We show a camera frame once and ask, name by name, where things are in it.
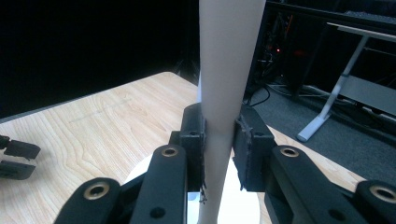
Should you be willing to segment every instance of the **wooden table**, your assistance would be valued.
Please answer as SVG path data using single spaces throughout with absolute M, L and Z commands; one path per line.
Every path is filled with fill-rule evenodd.
M 0 124 L 0 134 L 42 149 L 30 161 L 36 165 L 30 178 L 0 179 L 0 222 L 52 223 L 74 190 L 87 180 L 103 176 L 122 184 L 140 161 L 180 129 L 183 109 L 195 102 L 196 92 L 188 81 L 161 73 Z M 278 144 L 304 150 L 332 182 L 354 190 L 362 180 L 271 131 Z M 262 222 L 268 220 L 262 209 Z

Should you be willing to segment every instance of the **white paper roll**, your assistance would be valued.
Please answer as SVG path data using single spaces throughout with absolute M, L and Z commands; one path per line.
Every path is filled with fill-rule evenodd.
M 199 223 L 217 223 L 221 194 L 265 0 L 200 0 L 205 196 Z

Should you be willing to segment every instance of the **black cable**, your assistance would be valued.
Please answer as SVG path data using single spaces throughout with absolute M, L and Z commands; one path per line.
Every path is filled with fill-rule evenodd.
M 392 86 L 392 84 L 393 84 L 393 82 L 395 82 L 396 81 L 396 77 L 390 82 L 390 83 L 388 83 L 388 87 L 391 87 Z
M 251 99 L 253 98 L 254 94 L 256 93 L 256 92 L 255 92 L 255 93 L 253 93 L 253 94 L 250 96 L 250 98 L 249 98 L 248 101 L 247 101 L 247 104 L 250 105 L 250 106 L 255 106 L 255 105 L 260 105 L 260 104 L 264 103 L 265 101 L 267 101 L 267 100 L 270 98 L 271 93 L 268 91 L 268 89 L 267 89 L 266 87 L 263 87 L 263 89 L 265 89 L 265 90 L 267 91 L 267 97 L 265 97 L 265 99 L 259 101 L 259 102 L 256 103 L 256 104 L 251 105 L 251 104 L 250 104 L 250 103 L 251 103 Z
M 382 81 L 385 81 L 385 80 L 387 80 L 388 78 L 391 78 L 391 77 L 396 77 L 396 73 L 391 73 L 391 74 L 389 74 L 389 75 L 387 75 L 385 77 L 381 77 L 380 79 L 375 80 L 373 82 L 374 83 L 381 83 Z
M 344 109 L 343 107 L 340 107 L 340 106 L 337 106 L 333 111 L 335 113 L 337 113 L 338 116 L 340 116 L 341 118 L 349 119 L 349 120 L 353 121 L 354 123 L 360 125 L 363 128 L 366 128 L 366 129 L 376 129 L 376 130 L 381 131 L 382 128 L 384 127 L 384 123 L 382 122 L 382 120 L 376 118 L 375 116 L 371 115 L 370 113 L 368 113 L 367 111 L 365 111 L 363 109 L 355 108 L 355 112 L 361 113 L 361 115 L 368 122 L 363 122 L 363 118 L 357 119 L 358 117 L 356 115 L 354 115 L 353 113 L 347 111 L 347 109 Z

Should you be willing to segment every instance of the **gray carpet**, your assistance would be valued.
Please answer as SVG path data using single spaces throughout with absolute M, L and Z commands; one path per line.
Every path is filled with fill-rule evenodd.
M 294 139 L 325 103 L 323 98 L 290 97 L 268 87 L 267 90 L 270 98 L 254 108 L 268 125 Z M 251 105 L 267 95 L 264 89 L 257 91 Z M 395 127 L 392 120 L 382 120 L 354 105 L 338 103 L 331 117 L 304 145 L 366 179 L 396 186 L 396 137 L 392 134 Z

